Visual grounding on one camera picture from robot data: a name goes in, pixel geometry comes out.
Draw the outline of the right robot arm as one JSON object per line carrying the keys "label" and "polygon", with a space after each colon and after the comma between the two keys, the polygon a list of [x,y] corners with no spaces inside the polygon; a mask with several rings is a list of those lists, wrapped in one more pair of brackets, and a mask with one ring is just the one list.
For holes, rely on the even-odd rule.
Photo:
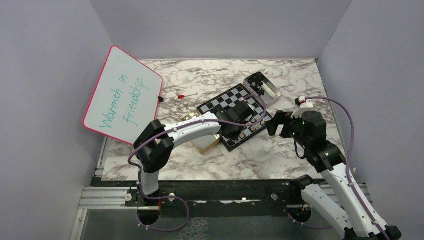
{"label": "right robot arm", "polygon": [[280,137],[292,138],[304,149],[304,157],[332,188],[336,203],[309,176],[290,182],[289,199],[311,205],[331,225],[342,240],[398,240],[402,234],[397,226],[389,226],[374,210],[347,168],[341,150],[327,140],[327,123],[321,113],[306,111],[301,117],[277,111],[267,121],[268,134],[274,136],[283,126]]}

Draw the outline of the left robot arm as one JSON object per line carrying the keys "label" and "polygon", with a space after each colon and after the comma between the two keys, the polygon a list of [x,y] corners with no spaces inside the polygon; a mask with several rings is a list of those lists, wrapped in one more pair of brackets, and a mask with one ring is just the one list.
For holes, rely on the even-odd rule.
{"label": "left robot arm", "polygon": [[134,142],[134,152],[128,158],[128,163],[138,168],[138,199],[147,206],[155,203],[159,172],[176,147],[216,134],[236,140],[244,128],[251,126],[249,119],[254,113],[255,108],[242,100],[233,107],[217,105],[199,117],[179,123],[150,122]]}

